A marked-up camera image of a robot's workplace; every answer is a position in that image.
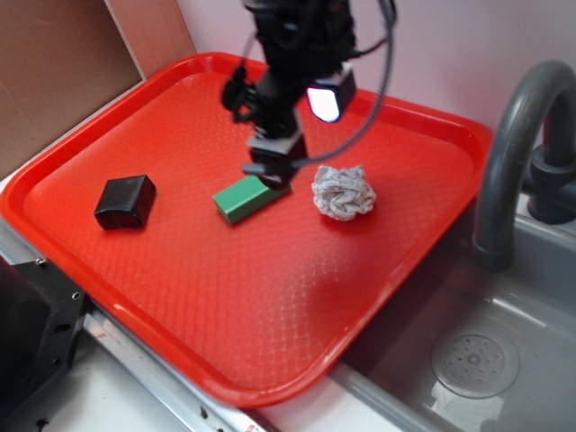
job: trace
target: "gray faucet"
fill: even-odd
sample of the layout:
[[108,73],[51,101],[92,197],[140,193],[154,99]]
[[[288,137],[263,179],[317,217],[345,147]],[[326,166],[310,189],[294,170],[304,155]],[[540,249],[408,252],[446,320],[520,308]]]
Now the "gray faucet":
[[[543,144],[533,150],[542,126]],[[512,264],[520,190],[530,195],[528,211],[539,221],[576,217],[575,139],[576,76],[561,61],[540,63],[518,85],[492,142],[472,239],[481,268],[498,272]]]

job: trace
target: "drain cover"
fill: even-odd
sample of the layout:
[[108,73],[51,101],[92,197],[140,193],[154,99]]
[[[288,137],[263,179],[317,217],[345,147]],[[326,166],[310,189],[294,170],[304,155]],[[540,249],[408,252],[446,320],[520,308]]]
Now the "drain cover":
[[432,369],[448,390],[466,398],[489,398],[516,379],[518,352],[494,328],[453,328],[434,344]]

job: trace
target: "sink basin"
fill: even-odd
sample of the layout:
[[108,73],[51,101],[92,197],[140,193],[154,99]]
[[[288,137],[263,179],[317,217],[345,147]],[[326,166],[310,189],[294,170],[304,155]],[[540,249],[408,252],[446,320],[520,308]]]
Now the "sink basin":
[[472,232],[468,209],[343,362],[439,430],[576,430],[576,237],[517,216],[486,274]]

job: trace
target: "crumpled cloth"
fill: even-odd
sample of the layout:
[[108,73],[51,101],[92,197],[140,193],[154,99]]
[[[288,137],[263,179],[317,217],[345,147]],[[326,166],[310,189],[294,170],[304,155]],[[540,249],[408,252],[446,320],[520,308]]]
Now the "crumpled cloth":
[[370,212],[376,199],[361,166],[342,170],[320,166],[312,191],[320,213],[337,221],[351,221],[358,213]]

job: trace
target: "black block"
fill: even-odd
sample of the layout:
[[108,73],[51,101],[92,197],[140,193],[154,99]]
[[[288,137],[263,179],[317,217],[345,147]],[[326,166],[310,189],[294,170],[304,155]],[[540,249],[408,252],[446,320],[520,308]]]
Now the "black block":
[[156,187],[147,175],[108,180],[94,211],[105,230],[142,228],[156,197]]

